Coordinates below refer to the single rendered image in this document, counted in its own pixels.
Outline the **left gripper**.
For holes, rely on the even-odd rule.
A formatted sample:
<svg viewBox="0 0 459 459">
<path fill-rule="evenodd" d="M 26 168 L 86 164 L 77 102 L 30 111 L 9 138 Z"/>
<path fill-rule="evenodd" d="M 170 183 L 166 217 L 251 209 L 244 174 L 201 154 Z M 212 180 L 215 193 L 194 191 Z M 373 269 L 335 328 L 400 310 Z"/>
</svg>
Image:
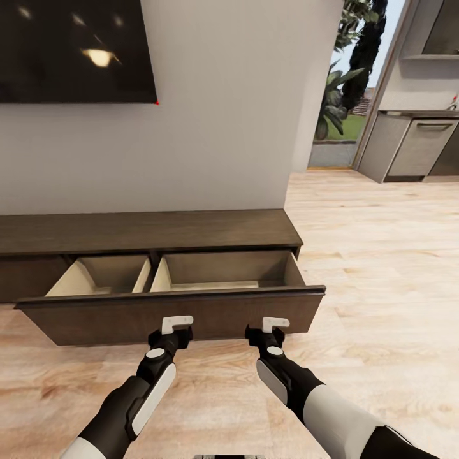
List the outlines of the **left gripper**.
<svg viewBox="0 0 459 459">
<path fill-rule="evenodd" d="M 186 349 L 188 347 L 188 341 L 192 341 L 192 339 L 193 331 L 191 325 L 189 325 L 188 329 L 174 330 L 173 333 L 167 335 L 163 335 L 162 332 L 158 330 L 152 332 L 151 335 L 148 336 L 150 348 L 159 342 L 168 341 L 174 345 L 175 351 L 177 351 L 177 349 Z"/>
</svg>

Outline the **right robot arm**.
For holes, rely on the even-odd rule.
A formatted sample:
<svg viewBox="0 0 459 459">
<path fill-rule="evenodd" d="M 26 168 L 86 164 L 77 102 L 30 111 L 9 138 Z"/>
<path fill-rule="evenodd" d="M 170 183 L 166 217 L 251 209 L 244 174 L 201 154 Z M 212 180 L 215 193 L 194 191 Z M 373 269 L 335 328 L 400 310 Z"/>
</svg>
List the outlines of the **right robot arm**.
<svg viewBox="0 0 459 459">
<path fill-rule="evenodd" d="M 320 381 L 309 368 L 286 359 L 282 351 L 288 327 L 284 318 L 263 317 L 263 328 L 245 338 L 259 348 L 256 370 L 265 385 L 291 409 L 331 459 L 440 459 L 423 451 L 403 431 Z"/>
</svg>

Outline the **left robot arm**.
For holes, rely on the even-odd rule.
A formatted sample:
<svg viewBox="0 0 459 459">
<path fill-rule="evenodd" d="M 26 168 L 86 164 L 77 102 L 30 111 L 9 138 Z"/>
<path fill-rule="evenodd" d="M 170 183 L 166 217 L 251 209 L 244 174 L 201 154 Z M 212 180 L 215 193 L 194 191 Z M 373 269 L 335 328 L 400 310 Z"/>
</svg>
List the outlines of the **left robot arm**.
<svg viewBox="0 0 459 459">
<path fill-rule="evenodd" d="M 193 339 L 192 316 L 164 317 L 162 332 L 148 336 L 151 350 L 125 383 L 114 389 L 99 413 L 59 459 L 123 459 L 174 382 L 177 349 Z M 188 325 L 188 329 L 174 330 Z"/>
</svg>

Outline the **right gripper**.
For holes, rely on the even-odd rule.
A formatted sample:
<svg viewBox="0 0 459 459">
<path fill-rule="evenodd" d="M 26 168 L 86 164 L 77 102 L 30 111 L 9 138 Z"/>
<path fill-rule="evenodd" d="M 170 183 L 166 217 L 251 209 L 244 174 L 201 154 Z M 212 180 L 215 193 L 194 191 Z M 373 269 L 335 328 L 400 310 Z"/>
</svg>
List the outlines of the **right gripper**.
<svg viewBox="0 0 459 459">
<path fill-rule="evenodd" d="M 274 340 L 274 342 L 277 343 L 279 347 L 282 347 L 284 334 L 279 329 L 273 329 L 272 333 L 263 332 L 262 328 L 250 328 L 247 324 L 247 328 L 245 330 L 245 338 L 249 339 L 250 346 L 256 346 L 258 348 L 260 348 L 260 343 L 264 339 Z"/>
</svg>

